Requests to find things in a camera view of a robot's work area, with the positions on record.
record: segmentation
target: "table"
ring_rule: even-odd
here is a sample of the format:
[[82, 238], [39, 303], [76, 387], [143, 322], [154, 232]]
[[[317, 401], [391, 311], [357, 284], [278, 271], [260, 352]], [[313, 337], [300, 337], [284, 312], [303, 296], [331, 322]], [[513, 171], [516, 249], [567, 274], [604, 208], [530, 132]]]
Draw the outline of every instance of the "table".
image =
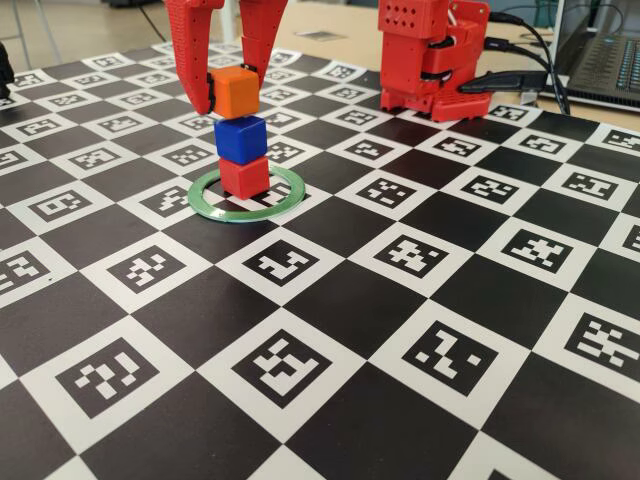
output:
[[306, 198], [221, 224], [171, 52], [0, 106], [0, 478], [638, 478], [640, 135], [384, 113], [376, 72], [278, 49], [259, 115]]
[[[374, 8], [346, 5], [328, 5], [315, 2], [298, 2], [287, 6], [278, 30], [276, 45], [298, 50], [308, 55], [342, 60], [362, 65], [371, 70], [380, 69], [382, 55], [382, 33], [378, 31], [378, 11]], [[295, 35], [296, 32], [327, 30], [344, 35], [347, 38], [318, 42]], [[522, 42], [519, 37], [526, 31], [511, 25], [489, 24], [487, 35], [507, 38], [512, 42]], [[478, 75], [488, 70], [538, 69], [535, 62], [517, 55], [505, 55], [498, 52], [485, 52], [478, 65]], [[496, 95], [501, 102], [518, 104], [514, 93]], [[539, 99], [540, 107], [550, 112], [559, 112], [555, 100]], [[573, 102], [571, 113], [578, 118], [596, 122], [611, 123], [629, 129], [640, 128], [638, 113], [625, 112], [604, 107], [590, 106]]]

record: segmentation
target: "green hoop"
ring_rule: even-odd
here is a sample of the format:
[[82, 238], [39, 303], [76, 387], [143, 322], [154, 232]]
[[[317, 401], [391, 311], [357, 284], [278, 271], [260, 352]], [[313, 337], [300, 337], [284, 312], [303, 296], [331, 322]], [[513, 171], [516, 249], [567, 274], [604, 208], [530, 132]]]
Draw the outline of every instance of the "green hoop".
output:
[[189, 205], [196, 213], [211, 220], [226, 223], [248, 223], [259, 222], [275, 215], [280, 215], [291, 210], [304, 199], [304, 181], [300, 178], [300, 175], [275, 165], [269, 166], [269, 173], [283, 178], [291, 187], [289, 195], [282, 202], [272, 207], [252, 212], [232, 212], [209, 205], [204, 200], [203, 194], [207, 187], [220, 180], [220, 170], [209, 172], [193, 182], [193, 185], [189, 188]]

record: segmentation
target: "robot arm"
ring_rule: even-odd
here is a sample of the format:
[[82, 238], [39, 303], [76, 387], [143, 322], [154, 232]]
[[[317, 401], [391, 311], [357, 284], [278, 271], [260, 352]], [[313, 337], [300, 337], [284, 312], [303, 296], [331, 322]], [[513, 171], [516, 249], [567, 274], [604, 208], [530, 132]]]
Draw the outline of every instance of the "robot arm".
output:
[[[242, 46], [247, 68], [257, 71], [260, 85], [287, 0], [240, 0]], [[200, 114], [213, 110], [212, 79], [207, 72], [209, 27], [214, 9], [224, 0], [166, 0], [180, 82]]]

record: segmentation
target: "tabletop surface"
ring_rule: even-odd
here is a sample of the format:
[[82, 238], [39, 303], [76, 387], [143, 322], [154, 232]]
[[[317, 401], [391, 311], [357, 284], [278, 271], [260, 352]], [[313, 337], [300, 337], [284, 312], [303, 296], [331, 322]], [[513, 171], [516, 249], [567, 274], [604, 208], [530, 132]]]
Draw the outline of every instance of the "tabletop surface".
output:
[[260, 115], [306, 198], [221, 224], [171, 48], [0, 106], [0, 478], [639, 478], [639, 134], [387, 114], [375, 72], [278, 49]]

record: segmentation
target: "cube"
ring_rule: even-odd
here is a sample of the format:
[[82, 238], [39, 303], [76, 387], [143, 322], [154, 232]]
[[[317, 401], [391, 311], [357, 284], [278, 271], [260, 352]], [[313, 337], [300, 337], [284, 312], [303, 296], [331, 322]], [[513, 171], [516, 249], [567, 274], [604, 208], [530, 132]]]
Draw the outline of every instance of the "cube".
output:
[[220, 158], [218, 167], [222, 188], [242, 200], [269, 190], [267, 157], [260, 157], [247, 165], [238, 165]]
[[213, 111], [224, 118], [257, 113], [260, 108], [260, 79], [256, 72], [242, 67], [210, 70], [216, 103]]
[[267, 153], [267, 125], [259, 117], [221, 120], [214, 126], [218, 155], [246, 165]]

